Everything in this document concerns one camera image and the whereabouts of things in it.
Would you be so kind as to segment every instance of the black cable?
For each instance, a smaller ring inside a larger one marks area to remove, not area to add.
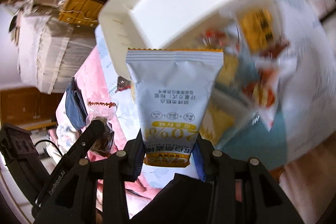
[[[47,142],[47,143],[51,143],[58,151],[58,153],[61,155],[61,157],[63,157],[63,154],[61,153],[60,149],[56,146],[56,144],[54,144],[52,141],[50,140],[40,140],[37,143],[35,143],[35,147],[39,144],[39,143],[43,143],[43,142]]]

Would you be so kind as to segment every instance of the crimped package seal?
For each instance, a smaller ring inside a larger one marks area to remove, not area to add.
[[[145,163],[186,167],[215,79],[221,50],[128,50]]]

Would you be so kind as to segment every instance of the plastic bag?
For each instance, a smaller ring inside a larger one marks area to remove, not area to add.
[[[112,125],[108,122],[115,116],[118,102],[110,98],[89,98],[87,100],[89,113],[86,118],[86,124],[90,124],[93,120],[101,120],[105,125],[103,135],[98,138],[90,148],[91,151],[102,156],[108,156],[112,145],[114,131]]]

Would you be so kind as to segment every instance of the pink fabric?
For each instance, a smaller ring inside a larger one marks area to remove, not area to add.
[[[75,79],[78,89],[80,89],[82,92],[82,96],[87,110],[88,98],[91,98],[92,96],[100,96],[102,98],[109,97],[97,47],[92,50],[88,58],[78,70],[75,75]],[[65,113],[65,98],[66,93],[64,93],[63,98],[56,110],[56,118],[58,123],[62,123],[62,121],[67,117]],[[114,145],[111,148],[111,152],[114,153],[117,150],[122,150],[125,147],[127,141],[120,127],[117,117],[114,117],[110,121],[110,123],[112,124],[112,128],[114,130]],[[91,151],[89,151],[88,153],[88,158],[90,159],[90,161],[105,159],[105,157],[102,157]],[[140,196],[143,196],[144,198],[149,198],[151,200],[160,191],[160,189],[150,187],[142,174],[134,183],[125,182],[125,188],[133,190]]]

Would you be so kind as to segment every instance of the silver screw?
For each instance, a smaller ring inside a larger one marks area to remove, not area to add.
[[[89,160],[88,159],[80,159],[79,160],[79,165],[81,166],[85,166],[89,163]]]
[[[259,165],[259,160],[256,159],[256,158],[252,158],[252,159],[250,159],[250,163],[254,166],[257,166],[257,165]]]
[[[220,151],[220,150],[213,150],[213,151],[212,151],[212,155],[213,155],[214,157],[221,157],[221,156],[223,155],[223,153],[222,153],[222,151]]]
[[[116,154],[117,154],[118,157],[124,157],[124,156],[126,156],[126,152],[124,150],[120,150]]]

